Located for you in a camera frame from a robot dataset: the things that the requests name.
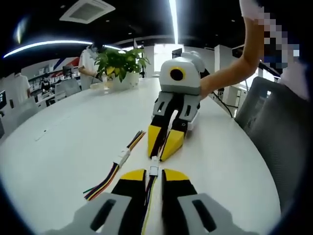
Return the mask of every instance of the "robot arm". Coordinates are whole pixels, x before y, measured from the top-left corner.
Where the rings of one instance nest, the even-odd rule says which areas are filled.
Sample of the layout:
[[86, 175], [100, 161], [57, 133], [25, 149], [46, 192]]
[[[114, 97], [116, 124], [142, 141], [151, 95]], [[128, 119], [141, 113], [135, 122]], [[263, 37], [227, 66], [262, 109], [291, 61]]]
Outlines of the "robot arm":
[[[200, 108], [200, 72], [204, 63], [196, 52], [164, 62], [160, 72], [161, 92], [155, 102], [153, 120], [148, 130], [148, 155], [160, 160], [173, 155], [182, 145], [188, 130], [192, 130]], [[174, 110], [178, 114], [167, 134]]]

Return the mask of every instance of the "white robot head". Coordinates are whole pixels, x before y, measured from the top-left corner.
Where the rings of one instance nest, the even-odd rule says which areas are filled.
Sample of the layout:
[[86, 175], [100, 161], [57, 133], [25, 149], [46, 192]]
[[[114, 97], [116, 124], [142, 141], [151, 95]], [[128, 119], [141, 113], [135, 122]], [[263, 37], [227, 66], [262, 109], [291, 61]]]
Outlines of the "white robot head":
[[205, 70], [200, 55], [184, 52], [181, 57], [165, 61], [161, 67], [160, 85], [164, 92], [200, 94], [200, 72]]

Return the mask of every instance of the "white table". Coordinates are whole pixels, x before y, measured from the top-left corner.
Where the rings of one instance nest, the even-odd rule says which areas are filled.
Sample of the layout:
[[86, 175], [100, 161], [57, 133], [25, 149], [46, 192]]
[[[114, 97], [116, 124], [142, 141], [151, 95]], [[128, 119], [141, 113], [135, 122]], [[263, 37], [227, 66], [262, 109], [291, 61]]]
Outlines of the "white table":
[[[82, 192], [106, 177], [113, 157], [138, 130], [147, 130], [159, 90], [158, 79], [145, 79], [139, 88], [119, 93], [83, 91], [42, 110], [7, 138], [0, 146], [1, 179], [30, 228], [40, 233], [72, 221], [86, 203]], [[106, 192], [122, 174], [149, 166], [145, 135]], [[280, 217], [277, 190], [263, 158], [210, 98], [201, 102], [192, 135], [161, 167], [189, 176], [198, 193], [223, 205], [245, 231], [265, 234]], [[162, 234], [160, 182], [152, 197], [149, 235]]]

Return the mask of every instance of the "air conditioner vent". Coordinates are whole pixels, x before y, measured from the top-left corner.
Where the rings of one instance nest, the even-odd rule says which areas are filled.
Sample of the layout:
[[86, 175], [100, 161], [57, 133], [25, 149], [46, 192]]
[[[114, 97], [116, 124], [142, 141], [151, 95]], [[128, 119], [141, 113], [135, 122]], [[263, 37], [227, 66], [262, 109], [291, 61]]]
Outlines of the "air conditioner vent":
[[60, 20], [89, 24], [113, 10], [115, 7], [102, 0], [79, 0], [66, 11]]

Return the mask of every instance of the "ceiling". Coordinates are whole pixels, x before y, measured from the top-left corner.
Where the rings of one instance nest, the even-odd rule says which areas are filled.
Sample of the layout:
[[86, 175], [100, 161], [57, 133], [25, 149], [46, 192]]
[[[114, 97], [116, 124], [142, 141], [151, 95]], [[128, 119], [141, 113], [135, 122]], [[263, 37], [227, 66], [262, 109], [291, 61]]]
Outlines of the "ceiling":
[[[7, 1], [6, 8], [14, 14], [2, 14], [2, 44], [0, 54], [31, 43], [68, 39], [104, 44], [146, 38], [138, 42], [145, 46], [154, 43], [174, 43], [172, 16], [168, 0], [106, 0], [116, 9], [89, 23], [60, 21], [59, 18], [77, 0]], [[239, 0], [177, 0], [179, 43], [186, 46], [210, 47], [218, 44], [237, 47], [244, 43], [245, 26]], [[14, 32], [25, 23], [20, 44]], [[132, 43], [119, 44], [119, 47]], [[86, 45], [49, 45], [31, 48], [1, 59], [0, 76], [15, 68], [53, 58], [79, 56]]]

